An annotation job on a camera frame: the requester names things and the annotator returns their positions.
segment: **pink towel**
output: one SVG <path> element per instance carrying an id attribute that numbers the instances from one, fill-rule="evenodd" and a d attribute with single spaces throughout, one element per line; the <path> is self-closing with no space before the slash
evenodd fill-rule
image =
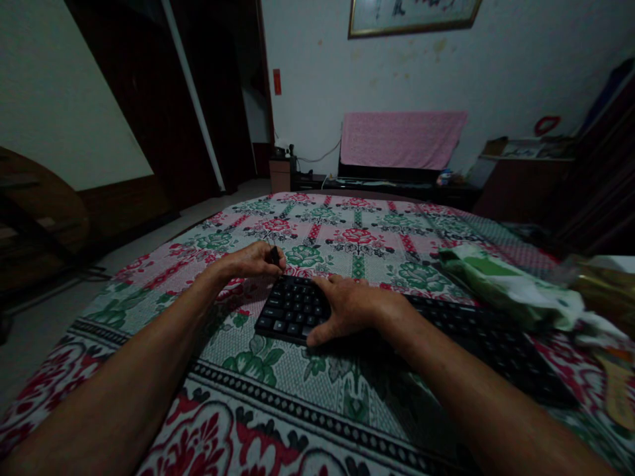
<path id="1" fill-rule="evenodd" d="M 346 165 L 441 170 L 468 119 L 467 112 L 349 112 L 341 159 Z"/>

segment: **doorway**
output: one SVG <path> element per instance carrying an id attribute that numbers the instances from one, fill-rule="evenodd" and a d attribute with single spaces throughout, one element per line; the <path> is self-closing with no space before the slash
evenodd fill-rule
<path id="1" fill-rule="evenodd" d="M 182 210 L 219 196 L 160 2 L 66 3 L 170 201 Z"/>
<path id="2" fill-rule="evenodd" d="M 273 117 L 259 0 L 170 0 L 225 187 L 269 176 Z"/>
<path id="3" fill-rule="evenodd" d="M 269 176 L 274 133 L 259 0 L 65 1 L 178 209 L 221 195 L 222 185 L 231 194 Z M 185 49 L 198 117 L 166 14 Z"/>

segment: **red tag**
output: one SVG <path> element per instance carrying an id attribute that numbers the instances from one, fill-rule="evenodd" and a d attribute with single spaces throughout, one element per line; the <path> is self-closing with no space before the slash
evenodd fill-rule
<path id="1" fill-rule="evenodd" d="M 276 96 L 280 96 L 282 94 L 282 87 L 280 86 L 280 70 L 273 70 L 273 89 L 276 92 Z"/>
<path id="2" fill-rule="evenodd" d="M 534 126 L 534 134 L 536 134 L 536 137 L 544 136 L 547 132 L 555 129 L 559 123 L 560 116 L 545 116 Z"/>

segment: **bed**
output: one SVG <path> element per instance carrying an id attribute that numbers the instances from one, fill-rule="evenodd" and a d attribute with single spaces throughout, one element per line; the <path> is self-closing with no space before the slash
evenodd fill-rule
<path id="1" fill-rule="evenodd" d="M 433 266 L 439 247 L 470 242 L 541 277 L 555 266 L 495 222 L 444 206 L 286 192 L 241 202 L 139 257 L 104 287 L 11 405 L 0 424 L 0 457 L 209 263 L 258 239 L 284 250 L 287 274 L 337 273 L 464 303 L 472 300 Z M 417 376 L 311 356 L 255 335 L 272 283 L 237 279 L 218 296 L 139 474 L 473 471 L 449 418 Z M 581 402 L 580 411 L 550 413 L 630 474 L 635 444 L 603 411 L 598 364 L 563 335 L 535 344 Z M 629 391 L 635 400 L 633 382 Z"/>

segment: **framed picture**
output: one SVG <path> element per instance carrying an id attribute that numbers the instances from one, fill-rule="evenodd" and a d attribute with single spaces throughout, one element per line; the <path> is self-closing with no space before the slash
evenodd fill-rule
<path id="1" fill-rule="evenodd" d="M 349 39 L 471 28 L 481 0 L 351 0 Z"/>

